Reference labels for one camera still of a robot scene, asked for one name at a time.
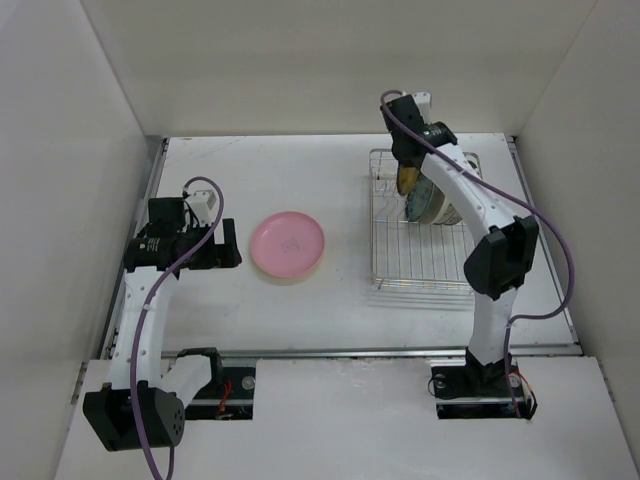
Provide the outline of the brown yellow small plate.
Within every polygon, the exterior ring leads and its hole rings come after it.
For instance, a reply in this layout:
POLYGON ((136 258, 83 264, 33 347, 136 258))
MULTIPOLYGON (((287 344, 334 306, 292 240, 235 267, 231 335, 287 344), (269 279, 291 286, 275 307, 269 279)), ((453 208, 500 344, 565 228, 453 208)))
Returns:
POLYGON ((415 188, 420 170, 416 167, 398 165, 396 189, 400 196, 406 197, 415 188))

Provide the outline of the blue patterned small plate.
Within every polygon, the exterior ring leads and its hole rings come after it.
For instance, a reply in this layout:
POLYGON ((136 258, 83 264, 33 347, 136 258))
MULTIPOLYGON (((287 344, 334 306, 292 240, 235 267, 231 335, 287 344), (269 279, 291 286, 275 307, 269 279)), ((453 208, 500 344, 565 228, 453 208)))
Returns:
POLYGON ((420 174, 405 202, 405 217, 410 222, 420 221, 427 213, 435 193, 434 183, 420 174))

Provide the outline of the pink plastic plate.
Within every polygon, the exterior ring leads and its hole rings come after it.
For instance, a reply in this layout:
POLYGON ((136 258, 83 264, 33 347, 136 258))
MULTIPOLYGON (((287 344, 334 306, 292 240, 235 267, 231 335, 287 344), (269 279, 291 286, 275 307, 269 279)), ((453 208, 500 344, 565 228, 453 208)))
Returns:
POLYGON ((280 253, 320 253, 325 251, 325 234, 311 216, 285 211, 264 219, 253 231, 250 253, 253 262, 259 257, 280 253))

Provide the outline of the white plate black rim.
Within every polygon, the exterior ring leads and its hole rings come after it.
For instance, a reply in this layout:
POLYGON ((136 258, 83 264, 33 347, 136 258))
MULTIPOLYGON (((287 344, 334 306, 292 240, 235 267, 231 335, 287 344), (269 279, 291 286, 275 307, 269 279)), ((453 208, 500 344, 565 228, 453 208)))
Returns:
POLYGON ((435 223, 437 225, 447 225, 446 222, 449 219, 449 217, 452 215, 454 210, 456 210, 456 208, 449 201, 449 199, 445 197, 443 201, 443 205, 439 211, 438 217, 435 220, 435 223))

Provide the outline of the white plate dark lettered rim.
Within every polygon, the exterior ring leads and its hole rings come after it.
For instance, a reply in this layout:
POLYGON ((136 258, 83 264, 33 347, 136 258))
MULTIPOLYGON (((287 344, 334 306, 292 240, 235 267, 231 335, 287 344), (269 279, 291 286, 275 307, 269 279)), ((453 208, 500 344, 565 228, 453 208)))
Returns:
POLYGON ((456 225, 456 224, 459 224, 461 221, 462 221, 462 217, 460 216, 460 214, 456 210, 454 210, 452 215, 447 220, 446 224, 447 225, 456 225))

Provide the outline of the yellow plastic plate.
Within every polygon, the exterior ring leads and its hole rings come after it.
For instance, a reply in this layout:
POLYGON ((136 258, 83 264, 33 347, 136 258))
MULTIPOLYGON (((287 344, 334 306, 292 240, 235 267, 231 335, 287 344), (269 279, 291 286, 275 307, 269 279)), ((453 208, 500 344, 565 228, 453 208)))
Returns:
POLYGON ((280 253, 259 257, 256 272, 267 283, 295 285, 311 278, 322 265, 325 251, 320 253, 280 253))

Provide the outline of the cream plastic plate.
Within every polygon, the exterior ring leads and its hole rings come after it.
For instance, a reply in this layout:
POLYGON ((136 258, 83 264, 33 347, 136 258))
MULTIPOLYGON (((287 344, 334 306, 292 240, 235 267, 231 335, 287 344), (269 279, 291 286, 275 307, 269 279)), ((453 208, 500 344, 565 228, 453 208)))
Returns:
POLYGON ((444 198, 444 193, 435 185, 433 200, 426 215, 419 222, 423 222, 426 224, 435 223, 435 220, 438 217, 439 211, 443 205, 444 198))

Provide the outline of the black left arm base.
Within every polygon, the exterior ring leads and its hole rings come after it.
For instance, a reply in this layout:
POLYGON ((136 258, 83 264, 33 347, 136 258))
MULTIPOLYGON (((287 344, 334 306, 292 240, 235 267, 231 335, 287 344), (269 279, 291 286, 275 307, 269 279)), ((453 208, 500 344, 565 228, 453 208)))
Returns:
POLYGON ((190 421, 236 421, 253 418, 256 365, 227 365, 222 383, 211 381, 186 407, 190 421))

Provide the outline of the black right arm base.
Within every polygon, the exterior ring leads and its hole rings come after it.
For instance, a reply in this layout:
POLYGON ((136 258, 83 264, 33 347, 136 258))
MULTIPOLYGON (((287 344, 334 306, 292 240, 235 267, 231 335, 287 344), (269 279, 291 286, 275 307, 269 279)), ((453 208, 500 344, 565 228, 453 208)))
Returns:
POLYGON ((434 364, 428 390, 439 420, 531 420, 538 409, 537 397, 515 361, 508 376, 502 362, 487 367, 434 364))

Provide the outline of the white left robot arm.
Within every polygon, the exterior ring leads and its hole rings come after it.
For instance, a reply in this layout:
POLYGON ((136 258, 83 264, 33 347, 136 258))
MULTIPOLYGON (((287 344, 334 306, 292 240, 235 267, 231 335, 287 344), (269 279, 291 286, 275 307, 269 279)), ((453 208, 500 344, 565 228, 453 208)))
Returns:
POLYGON ((85 418, 110 452, 178 446, 189 404, 226 384, 214 347, 180 351, 169 372, 161 365, 169 303, 181 272, 242 262, 235 222, 214 213, 214 204, 211 191, 150 200, 149 220, 125 250, 115 350, 103 386, 83 400, 85 418))

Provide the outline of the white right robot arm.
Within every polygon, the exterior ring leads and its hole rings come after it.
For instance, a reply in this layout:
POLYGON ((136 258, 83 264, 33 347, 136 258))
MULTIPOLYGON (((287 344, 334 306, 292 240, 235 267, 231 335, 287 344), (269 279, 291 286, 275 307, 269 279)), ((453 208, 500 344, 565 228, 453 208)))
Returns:
POLYGON ((502 192, 486 183, 467 161, 444 124, 432 143, 416 98, 398 90, 381 95, 381 112, 392 138, 392 154, 415 167, 454 206, 469 229, 474 249, 463 270, 475 296, 474 324, 463 369, 465 386, 487 393, 499 380, 509 381, 509 320, 519 288, 531 270, 539 227, 499 199, 502 192))

